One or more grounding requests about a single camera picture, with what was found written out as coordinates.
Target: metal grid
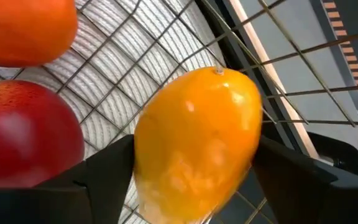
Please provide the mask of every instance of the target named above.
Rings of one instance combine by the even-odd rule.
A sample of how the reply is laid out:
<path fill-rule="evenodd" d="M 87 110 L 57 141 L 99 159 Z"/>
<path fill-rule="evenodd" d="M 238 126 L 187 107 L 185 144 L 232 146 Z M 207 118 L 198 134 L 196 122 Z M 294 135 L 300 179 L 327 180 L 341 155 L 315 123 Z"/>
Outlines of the metal grid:
<path fill-rule="evenodd" d="M 74 55 L 74 57 L 77 58 L 78 65 L 71 68 L 71 74 L 69 77 L 62 76 L 62 74 L 57 73 L 54 70 L 54 65 L 48 64 L 40 69 L 42 69 L 42 72 L 47 73 L 47 76 L 50 77 L 50 86 L 48 86 L 50 89 L 55 90 L 57 94 L 60 94 L 63 96 L 62 93 L 65 93 L 64 95 L 74 95 L 75 98 L 78 99 L 78 102 L 82 104 L 83 108 L 85 108 L 83 111 L 84 113 L 77 114 L 78 119 L 80 120 L 81 124 L 85 124 L 88 120 L 93 119 L 93 116 L 98 116 L 100 119 L 103 119 L 107 121 L 109 124 L 109 127 L 111 127 L 112 131 L 110 134 L 109 139 L 102 139 L 101 142 L 104 142 L 102 144 L 99 144 L 98 141 L 93 141 L 92 139 L 86 139 L 86 147 L 88 155 L 91 155 L 92 153 L 95 153 L 96 151 L 102 149 L 108 144 L 111 144 L 115 140 L 119 139 L 123 134 L 131 133 L 134 130 L 135 122 L 137 121 L 137 117 L 139 113 L 142 111 L 142 108 L 149 102 L 151 97 L 156 94 L 156 92 L 159 91 L 165 84 L 172 81 L 173 78 L 191 70 L 191 68 L 195 68 L 196 66 L 192 67 L 187 64 L 187 61 L 189 59 L 197 56 L 198 54 L 208 54 L 213 58 L 213 62 L 207 62 L 208 63 L 219 63 L 220 65 L 225 65 L 224 60 L 222 57 L 215 54 L 216 51 L 211 50 L 214 45 L 216 45 L 219 41 L 228 38 L 233 37 L 237 40 L 237 43 L 239 44 L 240 48 L 249 56 L 249 58 L 255 63 L 255 65 L 240 69 L 240 72 L 247 73 L 248 71 L 259 68 L 262 72 L 262 75 L 266 79 L 270 79 L 270 81 L 275 85 L 275 88 L 277 89 L 278 93 L 266 96 L 266 99 L 279 99 L 284 98 L 288 101 L 288 103 L 292 106 L 292 108 L 298 113 L 299 117 L 301 119 L 298 120 L 274 120 L 273 116 L 271 114 L 268 114 L 265 110 L 264 113 L 269 118 L 268 120 L 263 121 L 264 123 L 318 123 L 318 124 L 348 124 L 352 126 L 358 126 L 358 121 L 352 120 L 352 118 L 349 116 L 349 113 L 346 111 L 346 109 L 341 105 L 340 101 L 336 99 L 336 97 L 333 95 L 334 92 L 340 92 L 340 91 L 352 91 L 352 90 L 358 90 L 357 86 L 344 86 L 339 88 L 328 88 L 327 84 L 322 79 L 321 74 L 314 68 L 314 66 L 310 63 L 310 61 L 305 57 L 305 54 L 309 52 L 314 52 L 323 48 L 339 45 L 345 42 L 348 42 L 350 40 L 358 39 L 358 34 L 355 35 L 347 35 L 344 37 L 341 37 L 335 41 L 326 42 L 323 44 L 315 45 L 312 47 L 309 47 L 307 49 L 301 49 L 299 45 L 293 40 L 291 35 L 288 33 L 286 28 L 284 28 L 283 24 L 275 17 L 274 13 L 272 12 L 272 9 L 280 5 L 281 3 L 285 2 L 286 0 L 278 0 L 274 3 L 267 5 L 265 1 L 258 0 L 260 5 L 262 6 L 262 10 L 251 15 L 248 19 L 245 21 L 242 21 L 240 24 L 236 25 L 233 28 L 230 28 L 224 21 L 224 19 L 216 12 L 212 5 L 207 0 L 200 0 L 205 4 L 209 10 L 214 14 L 216 19 L 220 21 L 222 24 L 226 26 L 226 31 L 224 34 L 215 37 L 214 39 L 209 40 L 208 42 L 204 42 L 202 38 L 199 38 L 197 36 L 197 32 L 195 32 L 192 28 L 192 25 L 189 24 L 186 19 L 182 17 L 184 13 L 186 13 L 187 10 L 189 10 L 190 7 L 196 7 L 195 1 L 196 0 L 189 0 L 181 7 L 178 7 L 173 2 L 177 1 L 169 1 L 169 0 L 154 0 L 158 5 L 161 5 L 163 7 L 163 10 L 166 10 L 168 14 L 172 17 L 170 22 L 168 24 L 165 24 L 164 30 L 150 30 L 148 27 L 144 26 L 144 23 L 139 20 L 139 16 L 136 16 L 137 13 L 140 10 L 140 5 L 146 1 L 146 0 L 137 0 L 136 2 L 130 2 L 130 1 L 120 1 L 120 0 L 111 0 L 116 4 L 119 8 L 121 8 L 121 11 L 123 14 L 126 15 L 125 18 L 122 18 L 119 22 L 119 25 L 115 27 L 114 29 L 109 29 L 108 27 L 104 27 L 103 24 L 98 24 L 97 22 L 92 19 L 92 16 L 89 13 L 86 12 L 87 8 L 91 7 L 93 3 L 99 0 L 78 0 L 76 2 L 76 6 L 78 9 L 78 17 L 80 18 L 80 21 L 86 22 L 88 24 L 91 24 L 97 31 L 99 36 L 95 36 L 95 39 L 100 39 L 99 46 L 96 47 L 96 50 L 92 50 L 90 53 L 85 52 L 84 50 L 81 50 L 79 48 L 76 48 L 75 45 L 73 45 L 70 49 L 70 51 L 67 54 Z M 254 54 L 251 53 L 251 51 L 248 49 L 248 47 L 241 41 L 241 39 L 234 33 L 235 31 L 242 29 L 243 26 L 249 22 L 252 22 L 254 19 L 260 17 L 261 15 L 268 15 L 271 20 L 275 23 L 275 25 L 280 29 L 280 31 L 283 33 L 287 41 L 291 44 L 291 46 L 294 48 L 295 52 L 281 55 L 279 57 L 270 59 L 268 61 L 260 61 L 258 57 L 256 57 Z M 144 38 L 151 39 L 152 44 L 149 45 L 145 51 L 143 51 L 139 55 L 131 55 L 127 52 L 127 49 L 120 47 L 120 43 L 117 42 L 117 39 L 114 38 L 115 35 L 118 35 L 118 33 L 121 31 L 122 27 L 124 27 L 127 23 L 134 23 L 136 26 L 139 26 L 142 28 L 144 32 Z M 166 32 L 169 31 L 169 29 L 176 23 L 180 22 L 180 24 L 194 36 L 194 38 L 199 42 L 200 48 L 194 50 L 193 52 L 188 53 L 187 55 L 182 55 L 181 58 L 178 58 L 177 55 L 174 55 L 170 49 L 167 49 L 167 46 L 162 43 L 162 37 Z M 112 77 L 104 71 L 104 68 L 101 68 L 94 63 L 94 59 L 97 58 L 97 55 L 104 49 L 107 45 L 112 44 L 114 46 L 114 49 L 116 52 L 115 54 L 121 54 L 123 57 L 127 58 L 132 64 L 127 67 L 127 70 L 125 72 L 122 72 L 120 77 Z M 173 61 L 176 66 L 170 70 L 170 73 L 168 76 L 159 78 L 155 75 L 152 75 L 153 68 L 150 68 L 145 65 L 145 63 L 142 63 L 142 59 L 145 58 L 148 52 L 150 52 L 154 47 L 158 47 L 162 49 L 167 57 L 169 57 L 168 60 Z M 265 65 L 279 62 L 281 60 L 286 60 L 292 57 L 299 56 L 304 63 L 306 63 L 307 67 L 311 70 L 312 74 L 316 77 L 316 79 L 319 81 L 320 85 L 323 87 L 322 90 L 308 90 L 308 91 L 298 91 L 298 92 L 292 92 L 292 93 L 285 93 L 280 88 L 280 85 L 276 83 L 274 79 L 271 79 L 271 76 L 268 74 L 266 69 L 264 68 Z M 26 79 L 28 77 L 28 73 L 32 71 L 32 69 L 36 68 L 17 68 L 17 69 L 10 69 L 10 70 L 1 70 L 0 69 L 0 80 L 5 79 Z M 128 91 L 125 90 L 126 86 L 122 85 L 122 83 L 125 81 L 126 77 L 131 74 L 131 71 L 136 70 L 136 72 L 144 74 L 149 80 L 151 80 L 151 83 L 153 83 L 152 91 L 147 93 L 147 99 L 136 97 L 134 94 L 128 93 Z M 84 94 L 80 94 L 74 86 L 70 86 L 70 83 L 78 76 L 84 75 L 84 72 L 88 71 L 94 71 L 101 75 L 101 79 L 103 79 L 103 82 L 106 84 L 106 88 L 104 91 L 100 93 L 100 96 L 97 98 L 89 98 L 84 96 Z M 119 95 L 121 95 L 121 101 L 123 98 L 125 98 L 127 101 L 127 104 L 130 104 L 130 116 L 127 118 L 127 121 L 117 121 L 114 117 L 106 115 L 106 113 L 103 111 L 103 103 L 105 102 L 106 98 L 111 97 L 114 92 L 118 92 Z M 333 100 L 335 105 L 339 108 L 340 112 L 345 116 L 345 121 L 333 121 L 333 120 L 311 120 L 305 118 L 299 111 L 299 109 L 295 106 L 294 103 L 291 102 L 291 100 L 288 98 L 289 96 L 301 96 L 301 95 L 313 95 L 318 93 L 327 93 L 330 98 Z M 69 104 L 76 104 L 77 102 L 72 101 L 69 102 Z M 264 199 L 260 205 L 254 206 L 252 205 L 244 196 L 242 196 L 239 192 L 237 192 L 243 198 L 249 205 L 253 206 L 255 208 L 255 212 L 252 214 L 252 216 L 247 220 L 247 223 L 250 223 L 252 219 L 255 217 L 255 215 L 260 211 L 266 200 Z M 128 192 L 128 196 L 126 199 L 126 204 L 124 205 L 124 208 L 122 210 L 121 218 L 119 223 L 145 223 L 146 221 L 143 220 L 141 215 L 139 215 L 137 211 L 137 204 L 135 202 L 135 199 L 137 197 L 137 193 L 134 192 Z"/>

